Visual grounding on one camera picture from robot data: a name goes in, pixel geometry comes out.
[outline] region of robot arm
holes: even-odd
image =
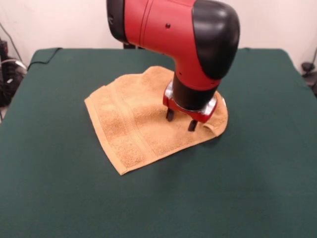
[[[238,49],[235,10],[212,0],[107,0],[107,15],[117,40],[174,59],[171,98],[176,109],[192,117],[197,112],[196,119],[205,122],[199,112],[211,101]]]

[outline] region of white wall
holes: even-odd
[[[240,47],[282,48],[297,69],[311,61],[317,47],[316,0],[223,1],[239,14]],[[0,0],[0,21],[25,63],[42,48],[122,48],[109,32],[106,0]],[[1,30],[0,36],[6,39]]]

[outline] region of table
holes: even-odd
[[[226,132],[119,176],[84,99],[173,61],[45,49],[0,125],[2,238],[315,238],[317,101],[279,49],[240,49],[219,87]]]

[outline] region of tan towel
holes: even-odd
[[[225,131],[228,112],[218,92],[213,116],[195,132],[188,131],[191,118],[183,113],[168,122],[162,99],[172,78],[172,71],[153,66],[142,74],[123,75],[85,100],[100,144],[120,175]]]

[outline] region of towel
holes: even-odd
[[[85,99],[98,140],[120,175],[225,131],[228,111],[219,92],[214,114],[207,123],[198,123],[196,131],[188,131],[191,118],[184,113],[175,112],[172,122],[166,120],[162,100],[173,75],[169,69],[152,66],[141,74],[118,77]]]

